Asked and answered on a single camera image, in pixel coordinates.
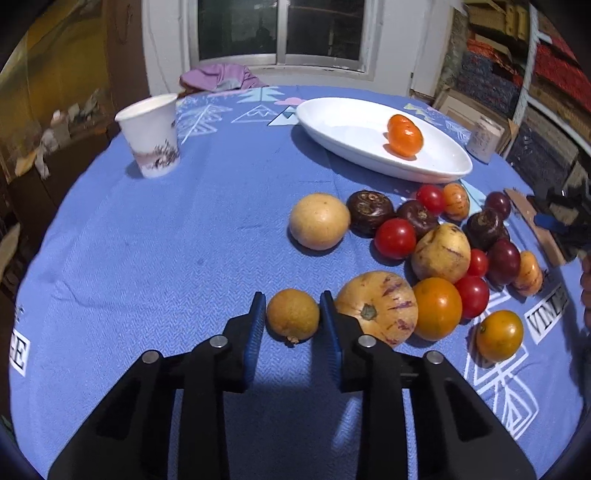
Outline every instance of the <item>white paper cup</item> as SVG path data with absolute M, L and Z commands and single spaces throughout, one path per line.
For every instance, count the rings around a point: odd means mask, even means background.
M 121 110 L 115 121 L 148 179 L 173 171 L 178 163 L 176 93 L 146 98 Z

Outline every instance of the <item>white oval plate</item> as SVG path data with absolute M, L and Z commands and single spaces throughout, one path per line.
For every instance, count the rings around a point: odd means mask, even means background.
M 298 105 L 300 124 L 325 149 L 357 165 L 404 180 L 447 183 L 472 171 L 464 148 L 444 132 L 403 111 L 352 98 L 316 98 Z M 387 149 L 388 120 L 397 113 L 419 127 L 424 146 L 408 160 Z

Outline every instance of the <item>fruit stem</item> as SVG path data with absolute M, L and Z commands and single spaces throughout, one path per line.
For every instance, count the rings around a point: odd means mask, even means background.
M 378 311 L 373 305 L 366 303 L 361 309 L 361 318 L 363 320 L 374 320 L 378 316 Z

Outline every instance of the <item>wooden board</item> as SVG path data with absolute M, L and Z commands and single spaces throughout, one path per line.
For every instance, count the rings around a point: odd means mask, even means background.
M 540 242 L 546 258 L 553 267 L 560 267 L 566 265 L 564 255 L 560 251 L 560 248 L 554 241 L 552 234 L 543 228 L 538 227 L 534 223 L 534 216 L 536 213 L 533 205 L 522 193 L 514 189 L 505 189 L 505 193 L 509 196 L 517 210 L 519 210 L 521 216 L 525 219 L 526 223 L 530 226 L 535 237 Z

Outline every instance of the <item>metal screw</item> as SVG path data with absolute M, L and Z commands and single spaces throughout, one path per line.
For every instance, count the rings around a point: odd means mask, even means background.
M 365 348 L 371 348 L 375 346 L 377 340 L 371 335 L 362 335 L 357 339 L 357 343 Z
M 209 344 L 214 348 L 222 348 L 228 344 L 228 339 L 223 335 L 216 335 L 209 339 Z
M 160 354 L 156 350 L 148 350 L 142 355 L 142 362 L 145 364 L 153 364 L 160 358 Z
M 439 365 L 443 363 L 443 355 L 436 350 L 431 350 L 427 352 L 427 360 L 429 360 L 433 365 Z

